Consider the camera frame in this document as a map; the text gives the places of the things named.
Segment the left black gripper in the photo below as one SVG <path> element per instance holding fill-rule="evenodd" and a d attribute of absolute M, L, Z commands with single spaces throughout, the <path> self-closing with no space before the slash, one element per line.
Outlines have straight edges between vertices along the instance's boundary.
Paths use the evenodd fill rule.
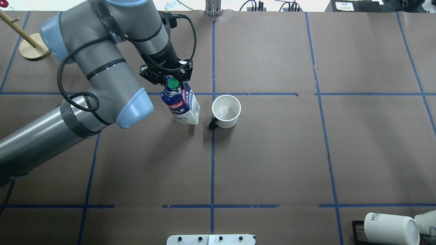
<path fill-rule="evenodd" d="M 175 78 L 179 83 L 184 85 L 191 79 L 193 62 L 189 59 L 179 60 L 176 65 L 179 65 L 179 68 L 169 69 L 146 63 L 146 65 L 140 67 L 140 76 L 153 85 L 165 86 L 167 79 L 170 77 Z"/>

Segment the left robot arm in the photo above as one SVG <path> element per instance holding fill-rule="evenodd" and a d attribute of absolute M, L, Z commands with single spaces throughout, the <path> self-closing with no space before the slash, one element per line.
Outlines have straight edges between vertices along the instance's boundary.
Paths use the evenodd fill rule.
<path fill-rule="evenodd" d="M 58 107 L 1 141 L 1 186 L 117 124 L 126 129 L 154 106 L 117 48 L 131 42 L 144 60 L 140 75 L 154 85 L 173 76 L 190 80 L 192 57 L 181 60 L 170 41 L 177 19 L 151 0 L 87 0 L 40 27 L 45 45 L 61 61 Z"/>

